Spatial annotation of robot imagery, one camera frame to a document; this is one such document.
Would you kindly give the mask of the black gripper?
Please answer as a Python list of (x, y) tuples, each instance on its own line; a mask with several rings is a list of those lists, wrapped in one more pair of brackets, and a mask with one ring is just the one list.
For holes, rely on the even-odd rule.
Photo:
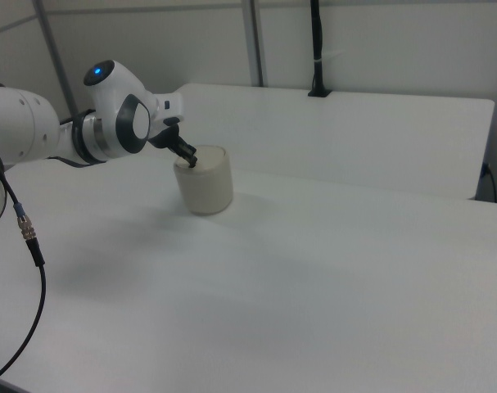
[(155, 137), (150, 138), (148, 142), (155, 148), (169, 149), (178, 157), (185, 160), (190, 169), (194, 168), (197, 164), (197, 149), (179, 137), (179, 126), (177, 124), (162, 130)]

